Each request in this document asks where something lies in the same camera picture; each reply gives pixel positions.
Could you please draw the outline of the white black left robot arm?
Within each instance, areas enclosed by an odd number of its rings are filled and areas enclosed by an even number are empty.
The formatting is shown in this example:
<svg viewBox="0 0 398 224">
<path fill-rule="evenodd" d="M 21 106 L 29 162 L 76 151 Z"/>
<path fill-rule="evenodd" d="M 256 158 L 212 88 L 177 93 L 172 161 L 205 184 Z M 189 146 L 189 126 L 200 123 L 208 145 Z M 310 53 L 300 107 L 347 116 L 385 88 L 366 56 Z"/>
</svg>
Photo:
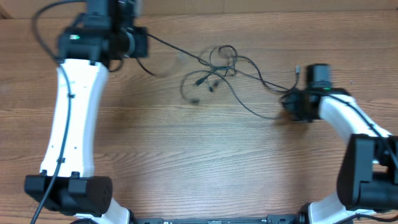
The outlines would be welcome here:
<svg viewBox="0 0 398 224">
<path fill-rule="evenodd" d="M 39 173 L 24 183 L 39 208 L 77 223 L 134 223 L 113 198 L 111 179 L 95 175 L 93 144 L 111 61 L 148 55 L 147 29 L 134 25 L 140 13 L 140 1 L 87 1 L 60 34 L 50 54 L 58 81 L 49 145 Z"/>
</svg>

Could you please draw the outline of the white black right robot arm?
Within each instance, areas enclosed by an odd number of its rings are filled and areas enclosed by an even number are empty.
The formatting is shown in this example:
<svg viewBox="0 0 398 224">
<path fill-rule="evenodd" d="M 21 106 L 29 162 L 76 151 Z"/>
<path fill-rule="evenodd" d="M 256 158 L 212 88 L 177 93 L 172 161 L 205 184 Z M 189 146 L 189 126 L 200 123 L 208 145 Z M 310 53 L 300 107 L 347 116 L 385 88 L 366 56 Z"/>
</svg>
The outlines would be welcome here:
<svg viewBox="0 0 398 224">
<path fill-rule="evenodd" d="M 293 121 L 324 120 L 346 144 L 336 190 L 304 205 L 297 215 L 279 223 L 353 223 L 369 219 L 382 223 L 397 217 L 379 214 L 397 210 L 397 136 L 375 123 L 343 88 L 335 88 L 328 64 L 306 67 L 306 87 L 293 88 L 280 103 Z"/>
</svg>

